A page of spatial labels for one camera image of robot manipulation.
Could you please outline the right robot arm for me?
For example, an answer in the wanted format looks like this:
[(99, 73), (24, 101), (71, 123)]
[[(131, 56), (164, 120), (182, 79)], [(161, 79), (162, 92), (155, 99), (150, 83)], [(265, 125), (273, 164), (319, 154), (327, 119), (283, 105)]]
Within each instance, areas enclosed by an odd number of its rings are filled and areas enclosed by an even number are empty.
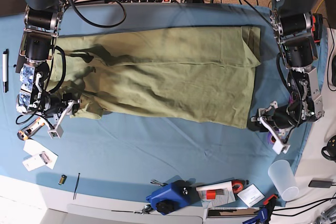
[(56, 95), (66, 76), (66, 55), (56, 44), (66, 0), (25, 1), (25, 27), (16, 66), (20, 78), (16, 110), (21, 116), (37, 119), (17, 135), (25, 141), (45, 125), (51, 138), (61, 137), (61, 122), (80, 105), (71, 93)]

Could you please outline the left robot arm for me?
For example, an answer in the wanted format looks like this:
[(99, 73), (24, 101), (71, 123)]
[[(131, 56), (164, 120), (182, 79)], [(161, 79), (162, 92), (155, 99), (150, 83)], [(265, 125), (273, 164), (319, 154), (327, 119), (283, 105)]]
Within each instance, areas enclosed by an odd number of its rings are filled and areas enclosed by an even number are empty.
[(273, 136), (272, 149), (277, 154), (288, 152), (295, 128), (324, 115), (318, 71), (313, 66), (323, 30), (322, 15), (312, 12), (316, 2), (271, 0), (270, 24), (279, 48), (276, 66), (290, 101), (283, 106), (274, 101), (268, 108), (258, 109), (250, 120), (258, 131)]

